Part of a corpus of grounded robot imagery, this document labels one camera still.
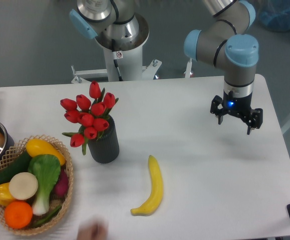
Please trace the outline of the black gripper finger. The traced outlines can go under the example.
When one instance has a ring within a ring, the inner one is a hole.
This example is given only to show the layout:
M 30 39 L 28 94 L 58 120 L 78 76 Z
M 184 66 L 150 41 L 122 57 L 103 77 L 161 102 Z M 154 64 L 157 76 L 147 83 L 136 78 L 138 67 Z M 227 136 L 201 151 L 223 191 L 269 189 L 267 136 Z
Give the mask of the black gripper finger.
M 240 119 L 247 125 L 247 135 L 254 129 L 259 129 L 263 123 L 263 109 L 248 109 L 239 114 Z
M 223 117 L 227 115 L 227 109 L 223 106 L 224 100 L 216 95 L 211 101 L 210 113 L 218 119 L 218 124 L 222 124 Z

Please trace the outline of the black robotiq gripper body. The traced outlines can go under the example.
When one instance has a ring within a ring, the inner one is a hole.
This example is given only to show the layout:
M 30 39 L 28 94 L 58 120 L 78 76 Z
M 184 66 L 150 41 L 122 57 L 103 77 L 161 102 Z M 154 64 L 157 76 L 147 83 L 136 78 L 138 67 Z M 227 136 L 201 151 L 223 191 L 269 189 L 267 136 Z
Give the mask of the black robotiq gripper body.
M 220 118 L 231 115 L 242 120 L 249 120 L 252 116 L 251 97 L 252 86 L 224 86 L 223 102 Z

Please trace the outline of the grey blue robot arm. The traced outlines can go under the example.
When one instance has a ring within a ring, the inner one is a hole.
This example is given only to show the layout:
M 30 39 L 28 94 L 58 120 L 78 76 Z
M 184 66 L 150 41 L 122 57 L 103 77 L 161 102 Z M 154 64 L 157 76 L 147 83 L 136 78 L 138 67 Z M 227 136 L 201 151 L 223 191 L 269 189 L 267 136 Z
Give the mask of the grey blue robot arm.
M 246 123 L 248 130 L 258 129 L 263 111 L 250 105 L 258 42 L 246 33 L 255 19 L 254 7 L 244 0 L 207 0 L 205 5 L 215 22 L 206 31 L 191 31 L 184 41 L 184 53 L 224 71 L 223 96 L 215 96 L 210 108 L 218 121 L 231 115 Z M 102 47 L 109 81 L 143 78 L 142 47 L 149 26 L 135 12 L 133 1 L 79 0 L 69 17 L 81 35 Z

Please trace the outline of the blurred human hand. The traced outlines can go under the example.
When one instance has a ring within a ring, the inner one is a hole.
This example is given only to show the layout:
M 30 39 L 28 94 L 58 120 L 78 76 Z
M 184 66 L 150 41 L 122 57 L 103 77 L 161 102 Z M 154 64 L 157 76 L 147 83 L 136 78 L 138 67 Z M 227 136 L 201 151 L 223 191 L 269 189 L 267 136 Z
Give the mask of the blurred human hand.
M 106 240 L 108 224 L 104 221 L 88 221 L 79 226 L 76 240 Z

